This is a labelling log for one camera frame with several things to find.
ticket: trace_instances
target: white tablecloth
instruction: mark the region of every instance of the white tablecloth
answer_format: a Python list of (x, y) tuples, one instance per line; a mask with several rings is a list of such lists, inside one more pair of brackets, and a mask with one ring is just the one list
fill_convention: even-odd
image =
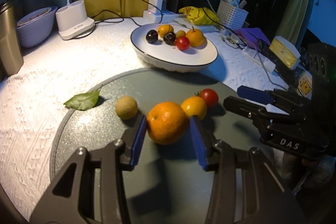
[[(149, 66), (132, 48), (130, 35), (136, 27), (126, 19), (100, 25), (90, 36), (70, 41), (55, 32), (38, 48), (27, 51), (19, 73), (0, 84), (0, 182), (26, 219), (50, 183), (50, 149), (68, 111), (63, 102), (112, 76)], [(274, 88), (261, 67), (226, 45), (218, 33), (206, 37), (222, 61), (203, 73), (234, 90), (240, 85)], [(275, 73), (271, 78), (284, 85)]]

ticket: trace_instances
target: perforated basket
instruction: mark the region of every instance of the perforated basket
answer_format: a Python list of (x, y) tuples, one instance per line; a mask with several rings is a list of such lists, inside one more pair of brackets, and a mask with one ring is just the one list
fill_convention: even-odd
[(217, 16), (221, 23), (232, 30), (240, 29), (245, 22), (248, 12), (234, 7), (221, 0), (217, 10)]

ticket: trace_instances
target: thermos lid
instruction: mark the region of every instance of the thermos lid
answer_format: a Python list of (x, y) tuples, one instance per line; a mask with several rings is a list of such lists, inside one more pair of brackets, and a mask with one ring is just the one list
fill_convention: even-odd
[(0, 15), (8, 10), (9, 8), (11, 8), (13, 6), (13, 4), (10, 1), (5, 1), (3, 3), (0, 4)]

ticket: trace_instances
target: yellow snack package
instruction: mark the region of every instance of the yellow snack package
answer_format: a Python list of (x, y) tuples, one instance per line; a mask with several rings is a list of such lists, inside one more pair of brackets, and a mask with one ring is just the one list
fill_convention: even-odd
[(181, 8), (178, 12), (184, 13), (187, 16), (187, 19), (195, 25), (218, 25), (218, 23), (220, 23), (217, 15), (208, 8), (196, 8), (194, 6), (187, 6)]

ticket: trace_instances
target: red cherry tomato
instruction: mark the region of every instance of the red cherry tomato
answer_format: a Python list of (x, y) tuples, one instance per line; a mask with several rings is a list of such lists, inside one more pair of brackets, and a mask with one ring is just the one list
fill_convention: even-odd
[(175, 39), (175, 45), (180, 51), (185, 51), (189, 48), (190, 42), (187, 37), (178, 37)]
[(207, 107), (213, 107), (218, 103), (218, 94), (212, 89), (202, 90), (199, 96), (205, 101)]

